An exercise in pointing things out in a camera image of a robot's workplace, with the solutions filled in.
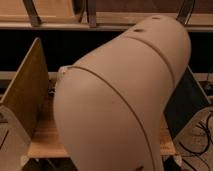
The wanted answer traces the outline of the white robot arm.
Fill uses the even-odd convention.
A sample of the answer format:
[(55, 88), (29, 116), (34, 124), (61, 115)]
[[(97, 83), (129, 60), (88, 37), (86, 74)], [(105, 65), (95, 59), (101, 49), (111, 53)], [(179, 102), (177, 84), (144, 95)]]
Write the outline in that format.
[(53, 113), (78, 171), (163, 171), (161, 116), (190, 53), (186, 29), (155, 15), (68, 68)]

